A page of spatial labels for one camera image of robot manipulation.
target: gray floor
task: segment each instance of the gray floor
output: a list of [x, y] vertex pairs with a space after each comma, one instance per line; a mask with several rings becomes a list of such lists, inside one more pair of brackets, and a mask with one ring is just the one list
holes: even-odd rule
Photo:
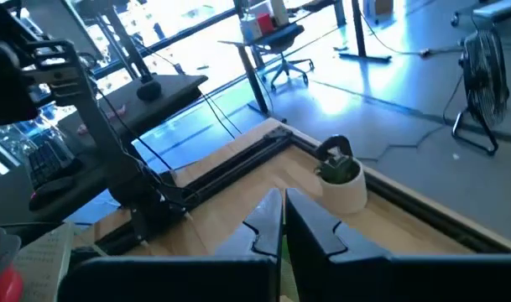
[[[377, 27], [378, 36], [395, 49], [452, 46], [473, 31], [466, 18], [462, 18], [460, 27], [452, 28], [452, 13], [474, 2], [408, 1], [407, 12], [411, 13], [396, 15], [392, 24], [382, 23]], [[503, 40], [511, 43], [511, 20], [498, 27]], [[511, 143], [501, 142], [498, 154], [489, 158], [453, 140], [450, 127], [441, 124], [444, 106], [461, 74], [457, 64], [460, 55], [439, 55], [429, 60], [395, 55], [368, 36], [371, 54], [391, 54], [394, 59], [389, 65], [360, 64], [336, 57], [332, 47], [341, 44], [343, 37], [353, 37], [351, 25], [292, 54], [290, 58], [311, 58], [315, 62], [316, 69], [309, 74], [310, 85], [306, 88], [294, 74], [289, 81], [281, 78], [268, 103], [273, 103], [274, 110], [287, 117], [290, 125], [314, 138], [347, 135], [354, 154], [366, 164], [511, 239]], [[354, 48], [353, 39], [347, 44]], [[511, 90], [511, 49], [505, 57]], [[263, 121], [245, 107], [253, 99], [246, 81], [214, 99], [242, 132]], [[454, 118], [464, 105], [460, 87], [447, 116]], [[507, 118], [497, 130], [511, 135], [511, 97], [508, 107]], [[223, 122], [234, 133], [234, 128]], [[208, 106], [165, 123], [144, 139], [174, 167], [201, 159], [232, 140]], [[164, 169], [151, 154], [136, 146], [153, 168]], [[107, 192], [99, 197], [88, 206], [94, 217], [86, 215], [89, 211], [80, 211], [71, 219], [92, 221], [115, 208]]]

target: black chair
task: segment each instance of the black chair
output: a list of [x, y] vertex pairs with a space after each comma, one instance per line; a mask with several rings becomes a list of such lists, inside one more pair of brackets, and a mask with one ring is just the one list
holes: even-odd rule
[[274, 78], [270, 81], [270, 88], [272, 91], [275, 91], [274, 82], [283, 72], [289, 76], [291, 70], [299, 72], [304, 78], [304, 83], [309, 85], [309, 79], [307, 78], [307, 74], [305, 71], [296, 67], [297, 64], [303, 62], [309, 62], [309, 67], [311, 70], [315, 69], [315, 65], [313, 65], [313, 61], [311, 59], [303, 59], [303, 60], [290, 60], [287, 61], [283, 55], [283, 52], [290, 48], [294, 43], [297, 36], [304, 32], [304, 27], [302, 25], [298, 25], [297, 23], [292, 23], [289, 25], [285, 25], [281, 29], [276, 29], [273, 33], [262, 37], [258, 42], [257, 46], [264, 46], [260, 48], [263, 54], [274, 54], [281, 56], [281, 64], [277, 65], [270, 70], [266, 70], [263, 73], [262, 79], [263, 82], [266, 82], [266, 75], [270, 72], [278, 71], [274, 75]]

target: red object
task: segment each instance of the red object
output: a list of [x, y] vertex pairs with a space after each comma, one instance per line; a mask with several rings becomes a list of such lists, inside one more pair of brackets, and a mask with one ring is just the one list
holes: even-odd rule
[[268, 13], [261, 13], [257, 16], [258, 26], [261, 28], [261, 33], [263, 35], [270, 34], [274, 31], [274, 24], [272, 23], [272, 18]]
[[22, 277], [10, 264], [0, 274], [0, 302], [18, 302], [22, 289]]

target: wooden desk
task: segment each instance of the wooden desk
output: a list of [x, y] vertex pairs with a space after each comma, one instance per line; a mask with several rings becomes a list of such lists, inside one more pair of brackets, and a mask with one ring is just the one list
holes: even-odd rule
[[[234, 154], [258, 141], [278, 126], [288, 127], [268, 119], [234, 142], [220, 148], [203, 160], [181, 170], [177, 176], [180, 186], [190, 183], [205, 172], [231, 158]], [[297, 135], [313, 143], [303, 133], [290, 128]], [[321, 186], [313, 174], [317, 165], [315, 159], [296, 147], [261, 165], [234, 185], [207, 200], [191, 212], [191, 219], [174, 226], [150, 243], [150, 251], [143, 247], [133, 249], [132, 255], [209, 255], [228, 238], [242, 220], [261, 201], [271, 188], [299, 188], [314, 200], [321, 198]], [[425, 204], [443, 211], [483, 235], [511, 247], [511, 242], [477, 223], [427, 199], [412, 190], [392, 181], [377, 171], [365, 167], [365, 173], [398, 186], [401, 190], [420, 199]], [[341, 219], [357, 228], [363, 235], [382, 247], [399, 254], [445, 254], [472, 253], [468, 248], [455, 242], [431, 226], [401, 210], [379, 195], [369, 192], [367, 208], [360, 213], [342, 216]], [[129, 220], [127, 211], [116, 211], [105, 217], [85, 232], [86, 240], [97, 240]]]

